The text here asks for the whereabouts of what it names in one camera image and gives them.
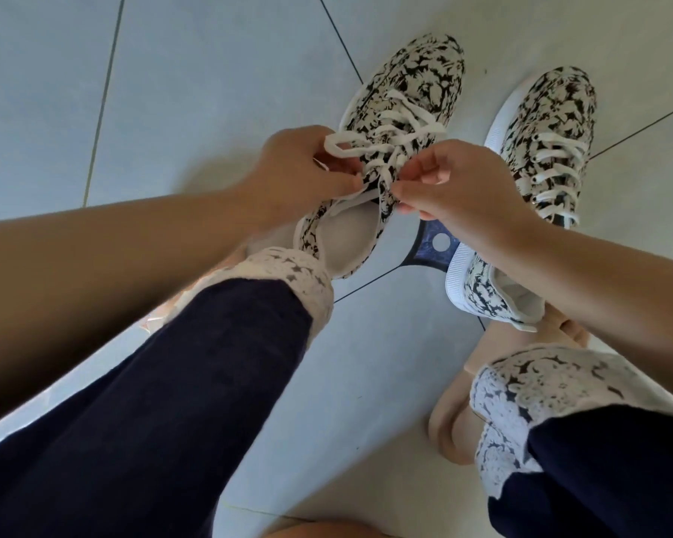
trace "black and white sneaker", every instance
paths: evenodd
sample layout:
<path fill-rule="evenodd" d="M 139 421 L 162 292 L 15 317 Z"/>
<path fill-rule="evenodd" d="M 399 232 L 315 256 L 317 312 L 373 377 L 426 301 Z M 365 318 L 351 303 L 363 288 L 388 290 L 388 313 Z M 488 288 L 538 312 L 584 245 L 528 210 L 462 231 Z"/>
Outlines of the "black and white sneaker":
<path fill-rule="evenodd" d="M 399 170 L 446 133 L 461 93 L 463 55 L 446 34 L 413 40 L 359 90 L 339 130 L 326 138 L 333 156 L 365 164 L 363 191 L 323 204 L 296 226 L 295 248 L 323 261 L 332 278 L 349 277 L 368 259 L 393 212 L 390 188 Z"/>
<path fill-rule="evenodd" d="M 524 200 L 546 221 L 578 224 L 578 196 L 593 142 L 596 92 L 583 70 L 561 67 L 521 84 L 494 120 L 486 147 L 508 163 Z M 446 274 L 456 307 L 534 330 L 544 301 L 461 243 Z"/>

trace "hand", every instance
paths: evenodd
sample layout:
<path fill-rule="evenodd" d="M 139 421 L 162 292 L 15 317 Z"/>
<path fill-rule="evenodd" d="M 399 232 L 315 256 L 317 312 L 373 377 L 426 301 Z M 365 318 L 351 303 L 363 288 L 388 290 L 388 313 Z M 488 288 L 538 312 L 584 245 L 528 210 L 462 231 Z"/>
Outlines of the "hand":
<path fill-rule="evenodd" d="M 439 219 L 482 253 L 540 220 L 498 154 L 459 140 L 442 141 L 411 158 L 391 191 L 401 201 L 400 211 L 418 209 L 424 220 Z"/>
<path fill-rule="evenodd" d="M 262 148 L 257 165 L 238 185 L 267 208 L 270 222 L 295 221 L 332 198 L 362 189 L 362 163 L 358 158 L 335 158 L 323 148 L 325 126 L 281 130 Z M 314 158 L 329 168 L 319 167 Z"/>

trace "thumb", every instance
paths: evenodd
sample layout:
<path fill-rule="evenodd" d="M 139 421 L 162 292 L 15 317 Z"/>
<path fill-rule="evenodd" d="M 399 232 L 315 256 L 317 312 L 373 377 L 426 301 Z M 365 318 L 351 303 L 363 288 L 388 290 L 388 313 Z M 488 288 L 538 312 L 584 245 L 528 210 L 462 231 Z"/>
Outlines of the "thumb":
<path fill-rule="evenodd" d="M 439 202 L 443 188 L 439 185 L 428 185 L 419 181 L 394 181 L 391 186 L 391 194 L 399 201 L 420 209 L 434 216 L 439 214 Z"/>
<path fill-rule="evenodd" d="M 341 171 L 327 171 L 322 174 L 322 177 L 326 178 L 325 190 L 329 193 L 329 198 L 348 197 L 364 188 L 361 175 L 353 176 Z"/>

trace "shoelace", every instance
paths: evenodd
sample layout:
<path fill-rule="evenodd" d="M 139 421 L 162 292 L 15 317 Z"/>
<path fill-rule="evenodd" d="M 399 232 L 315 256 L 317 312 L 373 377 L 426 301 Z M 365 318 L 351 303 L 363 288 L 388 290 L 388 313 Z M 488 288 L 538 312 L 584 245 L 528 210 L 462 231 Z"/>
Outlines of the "shoelace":
<path fill-rule="evenodd" d="M 589 150 L 589 144 L 584 143 L 583 141 L 571 140 L 553 132 L 541 132 L 535 136 L 535 139 L 546 146 L 557 145 L 560 149 L 539 149 L 536 154 L 531 157 L 531 160 L 534 163 L 538 164 L 549 158 L 568 158 L 573 161 L 575 168 L 560 163 L 553 163 L 553 167 L 548 170 L 536 173 L 536 175 L 531 178 L 531 184 L 538 185 L 548 179 L 566 176 L 567 178 L 573 178 L 575 180 L 575 185 L 554 185 L 552 189 L 534 195 L 534 197 L 531 198 L 531 202 L 533 204 L 541 204 L 543 202 L 554 201 L 559 196 L 565 194 L 572 200 L 575 207 L 578 203 L 578 189 L 581 187 L 581 174 L 579 172 L 586 162 L 586 154 Z M 578 214 L 569 211 L 566 204 L 551 204 L 543 209 L 538 209 L 537 213 L 544 219 L 551 215 L 562 216 L 565 228 L 570 228 L 572 225 L 577 225 L 579 222 Z"/>
<path fill-rule="evenodd" d="M 379 167 L 378 178 L 384 179 L 387 188 L 391 187 L 390 168 L 394 168 L 394 173 L 401 170 L 401 167 L 414 154 L 413 141 L 427 134 L 446 134 L 446 128 L 436 121 L 436 117 L 429 111 L 419 107 L 407 99 L 398 90 L 389 90 L 386 98 L 397 100 L 394 109 L 385 109 L 379 113 L 379 118 L 385 122 L 374 129 L 372 134 L 380 136 L 389 134 L 389 140 L 386 143 L 373 143 L 364 134 L 345 130 L 326 136 L 324 139 L 324 150 L 332 156 L 338 158 L 353 158 L 362 155 L 377 155 L 369 160 L 364 166 L 364 173 L 368 173 L 372 168 Z M 394 123 L 404 123 L 411 126 L 412 131 L 407 132 L 395 127 Z M 351 149 L 342 149 L 339 143 L 351 143 L 354 145 Z M 390 155 L 388 160 L 384 160 L 386 155 Z M 328 215 L 336 215 L 346 208 L 368 202 L 379 196 L 379 189 L 368 192 L 359 192 L 350 197 L 342 198 L 329 210 Z"/>

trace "pants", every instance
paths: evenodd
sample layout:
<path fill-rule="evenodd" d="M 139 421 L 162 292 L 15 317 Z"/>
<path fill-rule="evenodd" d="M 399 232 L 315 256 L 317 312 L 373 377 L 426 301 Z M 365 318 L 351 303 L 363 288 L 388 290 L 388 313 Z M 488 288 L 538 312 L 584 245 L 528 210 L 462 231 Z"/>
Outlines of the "pants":
<path fill-rule="evenodd" d="M 200 282 L 133 355 L 0 443 L 0 537 L 210 535 L 332 298 L 313 259 L 274 248 Z M 576 357 L 535 348 L 479 372 L 492 523 L 507 537 L 673 537 L 673 405 L 591 352 L 580 371 L 621 398 L 559 392 L 577 384 Z"/>

